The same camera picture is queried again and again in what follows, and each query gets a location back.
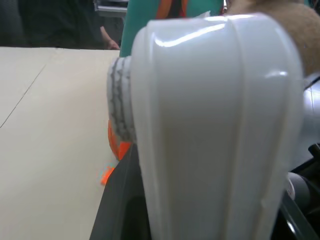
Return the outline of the bystander bare hand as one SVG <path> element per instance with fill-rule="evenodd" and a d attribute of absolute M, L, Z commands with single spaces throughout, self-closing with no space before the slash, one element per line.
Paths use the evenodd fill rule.
<path fill-rule="evenodd" d="M 108 35 L 104 26 L 100 27 L 100 32 L 104 44 L 108 50 L 120 50 L 119 45 Z"/>

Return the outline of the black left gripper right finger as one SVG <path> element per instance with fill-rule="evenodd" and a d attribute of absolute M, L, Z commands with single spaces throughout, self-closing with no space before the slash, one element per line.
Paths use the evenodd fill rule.
<path fill-rule="evenodd" d="M 319 240 L 320 235 L 312 227 L 294 200 L 284 192 L 273 227 L 274 240 Z"/>

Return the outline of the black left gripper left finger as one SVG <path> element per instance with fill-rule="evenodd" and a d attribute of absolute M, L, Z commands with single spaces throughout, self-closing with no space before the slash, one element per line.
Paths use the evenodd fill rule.
<path fill-rule="evenodd" d="M 130 147 L 104 187 L 91 240 L 150 240 L 137 146 Z"/>

